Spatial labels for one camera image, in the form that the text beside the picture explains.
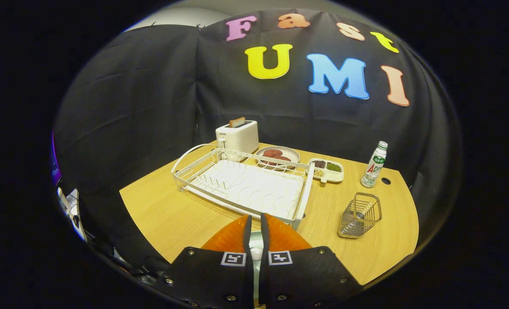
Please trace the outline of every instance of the plastic bottle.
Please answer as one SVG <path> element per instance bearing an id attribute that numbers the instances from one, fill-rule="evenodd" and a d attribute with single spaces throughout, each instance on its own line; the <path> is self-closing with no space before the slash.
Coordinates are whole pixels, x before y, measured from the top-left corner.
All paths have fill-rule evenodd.
<path id="1" fill-rule="evenodd" d="M 372 188 L 375 185 L 376 178 L 378 177 L 378 174 L 380 174 L 384 161 L 386 160 L 387 149 L 388 143 L 383 141 L 378 142 L 378 147 L 376 147 L 375 152 L 372 153 L 371 160 L 367 165 L 365 174 L 361 178 L 361 184 L 363 186 Z"/>

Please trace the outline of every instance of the peach letter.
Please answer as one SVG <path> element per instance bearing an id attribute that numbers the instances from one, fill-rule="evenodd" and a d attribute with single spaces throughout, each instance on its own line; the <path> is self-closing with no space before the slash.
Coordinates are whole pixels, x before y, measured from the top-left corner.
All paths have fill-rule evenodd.
<path id="1" fill-rule="evenodd" d="M 280 22 L 277 24 L 279 28 L 288 29 L 293 27 L 307 27 L 310 25 L 306 21 L 306 17 L 301 14 L 284 14 L 279 16 Z"/>
<path id="2" fill-rule="evenodd" d="M 345 23 L 336 23 L 336 25 L 339 27 L 340 33 L 347 37 L 351 37 L 352 39 L 358 39 L 359 41 L 365 41 L 365 37 L 359 33 L 359 30 L 350 25 L 346 25 Z"/>
<path id="3" fill-rule="evenodd" d="M 409 106 L 409 100 L 405 97 L 405 90 L 403 88 L 403 82 L 401 81 L 403 73 L 400 70 L 387 65 L 381 65 L 380 68 L 386 72 L 388 82 L 390 82 L 390 94 L 388 94 L 388 100 L 394 104 Z"/>

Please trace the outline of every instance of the spice tray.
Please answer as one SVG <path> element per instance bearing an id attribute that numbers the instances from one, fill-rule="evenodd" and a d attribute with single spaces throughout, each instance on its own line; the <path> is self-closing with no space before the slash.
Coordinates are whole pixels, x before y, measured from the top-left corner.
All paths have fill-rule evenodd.
<path id="1" fill-rule="evenodd" d="M 324 160 L 319 158 L 311 158 L 308 165 L 315 162 L 314 178 L 321 180 L 321 182 L 341 182 L 344 179 L 344 167 L 339 162 Z M 340 172 L 329 170 L 329 167 L 338 166 Z"/>

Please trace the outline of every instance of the meat patty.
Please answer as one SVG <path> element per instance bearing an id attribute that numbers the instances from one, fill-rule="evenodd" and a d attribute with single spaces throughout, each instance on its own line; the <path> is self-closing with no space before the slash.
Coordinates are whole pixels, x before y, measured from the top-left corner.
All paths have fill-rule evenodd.
<path id="1" fill-rule="evenodd" d="M 263 164 L 269 164 L 270 166 L 276 166 L 277 163 L 275 162 L 268 162 L 268 161 L 264 161 L 264 160 L 260 160 L 260 162 L 262 162 Z"/>
<path id="2" fill-rule="evenodd" d="M 287 157 L 282 157 L 282 156 L 275 156 L 275 157 L 274 157 L 274 159 L 290 161 L 290 159 L 289 159 L 289 158 L 287 158 Z"/>
<path id="3" fill-rule="evenodd" d="M 268 150 L 264 151 L 264 153 L 262 154 L 262 156 L 268 157 L 268 158 L 273 158 L 275 156 L 280 156 L 280 155 L 283 155 L 283 152 L 281 150 L 277 150 L 277 149 L 268 149 Z"/>

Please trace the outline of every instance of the letter m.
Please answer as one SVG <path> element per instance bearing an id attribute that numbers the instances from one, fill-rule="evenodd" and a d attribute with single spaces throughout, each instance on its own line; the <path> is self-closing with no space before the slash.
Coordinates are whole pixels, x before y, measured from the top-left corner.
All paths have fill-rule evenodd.
<path id="1" fill-rule="evenodd" d="M 314 67 L 314 82 L 308 87 L 311 92 L 319 94 L 329 92 L 329 87 L 325 85 L 325 77 L 327 77 L 335 94 L 339 94 L 348 81 L 348 87 L 344 90 L 347 96 L 363 100 L 369 98 L 363 77 L 363 68 L 366 66 L 363 61 L 347 58 L 344 60 L 342 68 L 337 69 L 327 55 L 309 54 L 306 58 L 311 61 Z"/>

